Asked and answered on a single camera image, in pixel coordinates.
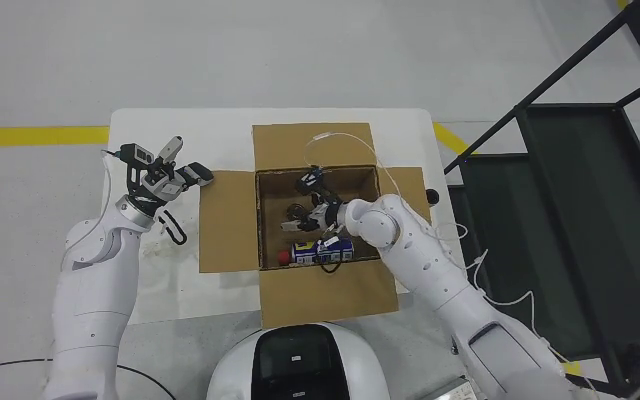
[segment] black cable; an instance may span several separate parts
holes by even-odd
[[[23,363],[32,363],[32,362],[45,362],[45,361],[53,361],[53,359],[51,359],[51,358],[32,358],[32,359],[29,359],[29,360],[6,361],[6,362],[3,362],[3,363],[0,363],[0,367],[4,367],[5,365],[14,365],[14,364],[23,364]],[[160,382],[155,380],[153,377],[145,374],[142,371],[138,371],[135,368],[127,367],[126,365],[118,364],[117,367],[120,368],[120,369],[124,369],[125,371],[133,372],[134,374],[138,374],[138,375],[144,376],[145,378],[149,379],[151,382],[153,382],[156,385],[158,385],[158,387],[160,389],[164,390],[165,393],[168,394],[169,397],[171,397],[171,400],[176,400],[176,397],[169,391],[169,389],[164,387]]]
[[[338,268],[340,268],[340,266],[342,265],[342,256],[343,256],[344,249],[342,248],[342,240],[340,238],[338,238],[338,240],[340,243],[340,259],[338,260],[338,264],[336,264],[336,266],[333,269],[327,269],[324,266],[324,264],[322,264],[322,257],[320,257],[320,255],[318,254],[318,249],[320,248],[320,243],[322,243],[322,239],[318,241],[318,245],[316,246],[316,261],[318,262],[318,264],[320,264],[320,268],[322,268],[322,270],[329,275],[334,274],[338,270]]]

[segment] black metal staircase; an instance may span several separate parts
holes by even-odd
[[[624,110],[640,89],[614,104],[532,103],[625,24],[640,32],[640,1],[445,169],[464,181],[449,191],[466,263],[489,249],[479,285],[502,302],[533,290],[538,332],[569,358],[600,357],[618,393],[640,385],[640,144]],[[514,118],[527,154],[471,155]],[[530,326],[528,301],[502,311]]]

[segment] red cap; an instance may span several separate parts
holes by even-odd
[[[289,255],[288,250],[282,250],[280,253],[278,253],[278,262],[280,263],[280,265],[289,265],[290,261],[291,256]]]

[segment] yellow floor stripe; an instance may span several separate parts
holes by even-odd
[[[433,130],[436,133],[436,139],[438,139],[439,142],[447,146],[458,155],[465,151],[467,147],[469,147],[469,145],[466,144],[464,140],[460,139],[449,129],[445,128],[437,122],[433,123]]]
[[[0,128],[0,147],[94,144],[109,141],[108,126]]]
[[[578,361],[571,363],[562,363],[562,366],[564,367],[564,372],[566,372],[567,374],[582,376],[582,367],[580,366],[580,363]]]
[[[469,147],[449,129],[434,122],[436,139],[460,154]],[[0,147],[103,144],[109,141],[108,126],[41,126],[0,128]]]

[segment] cardboard box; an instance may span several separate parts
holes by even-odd
[[[200,195],[200,272],[259,271],[265,328],[338,320],[398,310],[394,278],[377,251],[354,239],[353,262],[332,275],[319,266],[282,268],[277,253],[292,242],[317,240],[321,232],[282,232],[286,207],[310,198],[293,188],[308,166],[305,146],[324,132],[347,132],[373,147],[368,124],[293,124],[253,127],[256,172],[213,171],[216,180]],[[314,141],[309,162],[322,165],[326,185],[345,201],[373,201],[394,193],[386,173],[360,142],[344,136]],[[422,170],[394,167],[389,172],[402,197],[429,220]]]

